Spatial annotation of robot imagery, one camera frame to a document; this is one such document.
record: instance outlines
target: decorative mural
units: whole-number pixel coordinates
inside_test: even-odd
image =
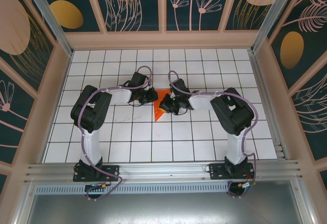
[[[217,30],[226,0],[167,0],[167,31]]]
[[[327,0],[298,0],[272,43],[290,88],[327,50]]]
[[[285,13],[285,11],[286,11],[288,5],[290,4],[290,2],[291,2],[291,0],[287,0],[287,1],[286,1],[286,3],[285,3],[285,5],[284,5],[283,9],[281,10],[280,14],[279,14],[278,17],[277,17],[275,23],[272,25],[270,31],[268,32],[268,38],[270,38],[271,34],[274,32],[274,30],[275,30],[277,24],[279,23],[279,20],[280,20],[281,16]]]
[[[34,6],[34,8],[36,9],[36,11],[39,13],[39,15],[42,17],[43,22],[46,24],[46,27],[48,28],[48,30],[51,32],[52,36],[54,39],[57,39],[57,37],[55,36],[55,34],[53,33],[51,27],[49,26],[48,22],[45,21],[41,11],[39,10],[39,8],[37,7],[37,5],[35,4],[34,0],[30,0]]]
[[[34,99],[0,71],[0,161],[11,164]]]
[[[234,0],[226,30],[258,30],[275,0]]]
[[[321,176],[322,182],[325,185],[325,188],[327,190],[327,170],[321,171],[320,176]]]
[[[0,196],[1,196],[2,189],[5,186],[6,179],[7,179],[6,175],[0,174]]]
[[[0,58],[38,90],[53,45],[23,0],[0,2]]]
[[[64,32],[98,32],[89,0],[47,0]]]
[[[327,64],[293,97],[315,160],[327,156]]]
[[[158,0],[98,0],[107,31],[158,31]]]

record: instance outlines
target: ventilation grille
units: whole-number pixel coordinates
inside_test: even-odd
[[[112,187],[97,189],[90,194],[106,193]],[[38,186],[36,195],[74,195],[85,194],[85,185],[47,185]],[[181,183],[181,184],[122,184],[111,194],[145,193],[192,193],[192,192],[227,192],[227,183]]]

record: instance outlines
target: metal plate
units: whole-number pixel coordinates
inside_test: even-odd
[[[171,183],[171,184],[127,184],[119,185],[111,194],[154,194],[154,193],[195,193],[227,192],[227,182]],[[92,190],[90,194],[106,193],[112,187]],[[37,186],[35,195],[79,195],[85,194],[85,186],[46,185]]]
[[[110,174],[119,175],[119,166],[118,165],[103,165],[102,170]],[[118,178],[110,177],[107,179],[107,176],[101,174],[98,179],[93,177],[84,177],[81,173],[81,167],[78,165],[75,167],[73,182],[117,182]]]
[[[235,177],[231,177],[225,169],[225,164],[209,164],[210,179],[212,180],[231,180],[231,179],[246,179],[246,174],[240,173],[236,174]],[[250,177],[254,177],[253,164],[247,163],[245,171]]]

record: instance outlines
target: black grid line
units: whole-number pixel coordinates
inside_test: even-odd
[[[88,59],[90,58],[90,53],[91,53],[91,51],[88,51],[87,63],[88,63]],[[71,140],[72,140],[73,131],[74,131],[74,124],[73,124],[73,127],[72,127],[71,136],[70,136],[70,138],[69,138],[69,144],[68,144],[68,149],[67,149],[67,154],[66,154],[65,162],[67,161],[69,148],[70,148],[70,146],[71,146]]]
[[[170,68],[170,51],[168,50],[168,59],[169,59],[169,71],[171,70]],[[172,161],[174,161],[174,141],[173,141],[173,117],[170,114],[170,125],[171,125],[171,132],[172,132]]]
[[[155,88],[155,89],[156,90],[162,90],[162,89],[168,89],[168,88]],[[189,87],[189,89],[205,89],[205,88],[201,88],[201,87]],[[224,89],[224,88],[222,88],[222,87],[208,87],[207,89]],[[258,88],[257,87],[236,87],[235,89],[245,89],[245,90],[247,90],[247,89],[258,89]],[[65,90],[65,91],[69,91],[69,92],[71,92],[71,91],[80,91],[80,92],[82,92],[83,90],[82,89],[72,89],[72,90]],[[262,102],[252,102],[252,103],[253,104],[262,104]],[[117,106],[124,106],[124,105],[128,105],[128,104],[117,104]]]
[[[118,81],[119,81],[119,70],[121,68],[121,64],[119,62],[119,69],[118,69],[118,77],[117,77],[117,86],[118,86]],[[111,126],[111,135],[110,135],[110,145],[109,145],[109,153],[108,153],[108,162],[109,162],[109,158],[110,158],[110,150],[111,150],[111,140],[112,140],[112,131],[113,131],[113,118],[114,118],[114,112],[115,112],[116,106],[113,106],[113,113],[112,113],[112,126]]]
[[[67,84],[67,77],[66,77],[65,85],[64,85],[64,87],[63,87],[62,95],[61,95],[61,98],[60,98],[60,103],[59,103],[59,106],[57,107],[57,110],[56,110],[56,117],[55,117],[55,120],[54,120],[54,121],[55,121],[54,128],[55,128],[55,126],[56,126],[57,117],[58,117],[58,113],[59,113],[59,109],[60,109],[60,105],[61,105],[61,102],[62,102],[62,97],[63,97],[63,94],[64,94],[64,90],[65,90],[66,84]],[[71,141],[72,134],[73,134],[73,130],[72,130],[72,132],[71,132],[71,136],[70,136],[69,142]]]
[[[136,59],[135,59],[135,71],[137,70],[137,53],[138,51],[136,51]],[[131,156],[132,156],[132,141],[133,141],[133,118],[134,118],[134,105],[132,106],[132,126],[131,126],[131,141],[130,141],[130,148],[129,148],[129,162],[131,162]]]
[[[49,136],[49,138],[51,138],[51,136],[52,136],[52,132],[53,132],[53,129],[54,129],[54,125],[52,126],[52,128],[51,128],[51,134],[50,134],[50,136]],[[48,154],[48,150],[49,150],[49,146],[50,146],[50,139],[49,139],[49,141],[47,142],[47,146],[46,146],[46,152],[44,153],[44,158],[43,158],[43,161],[45,162],[45,159],[46,159],[46,156],[47,156],[47,154]]]
[[[214,141],[226,141],[227,139],[198,139],[198,140],[193,140],[193,141],[212,141],[212,140],[214,140]],[[255,139],[247,138],[247,140],[272,140],[272,138],[271,137],[270,138],[255,138]],[[152,142],[165,142],[167,140],[156,140],[156,141],[154,141],[154,140],[142,140],[142,141],[136,141],[136,142],[151,142],[151,141]],[[174,140],[174,141],[192,141],[192,140]],[[117,143],[120,143],[120,142],[130,142],[130,140],[128,140],[128,141],[112,141],[111,137],[110,137],[110,139],[108,139],[108,141],[100,141],[100,143],[102,143],[102,142],[115,142],[115,143],[117,142]],[[67,141],[67,142],[53,141],[51,143],[53,143],[53,144],[56,144],[56,143],[69,143],[69,141]],[[70,143],[79,143],[79,142],[78,141],[70,141]]]
[[[166,62],[167,60],[156,60],[155,62]],[[185,60],[170,60],[171,62],[183,62]],[[246,60],[234,60],[234,59],[229,59],[229,60],[187,60],[187,61],[192,61],[192,62],[201,62],[201,61],[209,61],[209,62],[216,62],[216,61],[249,61],[248,59]],[[102,63],[103,61],[94,61],[90,63]],[[151,60],[140,60],[139,62],[152,62]],[[120,63],[120,61],[105,61],[105,63]]]
[[[203,58],[202,58],[202,51],[200,51],[201,53],[201,59],[202,59],[202,68],[203,68],[203,73],[204,73],[204,65],[203,65]],[[207,90],[207,87],[206,87],[206,81],[205,81],[205,74],[204,74],[204,85],[205,85],[205,90]],[[214,132],[213,132],[213,125],[211,123],[211,115],[210,115],[210,112],[209,113],[209,119],[210,119],[210,127],[211,127],[211,136],[213,138],[213,146],[214,146],[214,154],[215,154],[215,160],[217,160],[217,157],[216,157],[216,149],[215,149],[215,141],[214,141]]]
[[[235,61],[235,57],[234,57],[234,52],[233,52],[233,50],[231,51],[232,52],[232,54],[233,54],[233,58],[234,58],[234,62],[235,62],[235,66],[236,66],[236,61]],[[240,75],[239,75],[239,73],[237,73],[237,76],[238,76],[238,78],[239,78],[239,82],[240,82],[240,86],[241,86],[241,92],[242,92],[242,96],[244,96],[244,94],[243,94],[243,90],[242,90],[242,84],[241,84],[241,79],[240,79]],[[255,148],[255,151],[256,151],[256,157],[258,157],[258,152],[257,152],[257,150],[256,150],[256,145],[255,145],[255,140],[254,140],[254,136],[253,136],[253,132],[252,132],[252,129],[251,129],[251,134],[252,134],[252,138],[253,138],[253,143],[254,143],[254,148]]]
[[[154,49],[152,50],[152,74],[153,74],[153,62],[154,62]],[[152,162],[152,154],[153,154],[153,117],[154,117],[154,104],[151,103],[151,157],[150,161]]]
[[[45,151],[44,151],[44,155],[43,155],[43,159],[42,159],[43,163],[45,163],[45,159],[46,159],[46,155],[48,154],[48,150],[49,150],[49,143],[47,143],[45,146]]]
[[[186,60],[186,50],[184,49],[184,53],[185,53],[185,65],[186,65],[186,78],[187,78],[187,83],[188,83],[188,87],[189,87],[189,75],[188,75],[188,61]],[[194,141],[193,141],[193,127],[192,127],[192,118],[191,118],[191,134],[192,134],[192,147],[193,147],[193,161],[195,161],[195,153],[194,153]]]
[[[245,75],[254,75],[253,73],[189,73],[189,75],[195,75],[195,76],[199,76],[199,75],[235,75],[235,74],[245,74]],[[85,75],[69,75],[68,77],[84,77]],[[129,74],[106,74],[106,75],[86,75],[87,77],[92,76],[92,77],[98,77],[98,76],[130,76]],[[159,73],[159,74],[154,74],[154,76],[168,76],[168,73]]]

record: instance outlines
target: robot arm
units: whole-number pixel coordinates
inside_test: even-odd
[[[217,95],[215,93],[187,95],[176,88],[190,93],[184,81],[177,79],[171,85],[171,90],[176,97],[172,99],[169,95],[166,96],[159,108],[174,114],[178,114],[180,108],[213,110],[221,126],[227,132],[228,145],[225,169],[231,177],[236,177],[239,173],[243,174],[247,164],[247,157],[243,153],[246,145],[246,139],[243,142],[243,135],[251,126],[251,121],[254,118],[250,106],[232,95]],[[240,95],[234,88],[228,88],[224,92]]]
[[[84,148],[87,157],[96,167],[102,167],[102,157],[99,147],[99,129],[105,121],[109,106],[129,103],[134,100],[138,100],[140,104],[145,104],[158,99],[158,94],[154,88],[145,90],[145,88],[141,87],[143,84],[145,84],[147,79],[147,76],[135,72],[132,79],[124,83],[121,86],[122,88],[108,89],[106,92],[99,92],[90,100],[89,104],[86,106],[81,117],[81,126],[84,136]],[[77,102],[75,103],[71,111],[71,118],[74,120],[75,126],[78,126],[78,118],[82,107],[84,106],[87,99],[96,90],[98,90],[96,87],[91,85],[86,86]],[[84,174],[88,175],[88,178],[98,179],[100,173],[90,165],[84,154],[81,155],[79,166],[82,168]]]

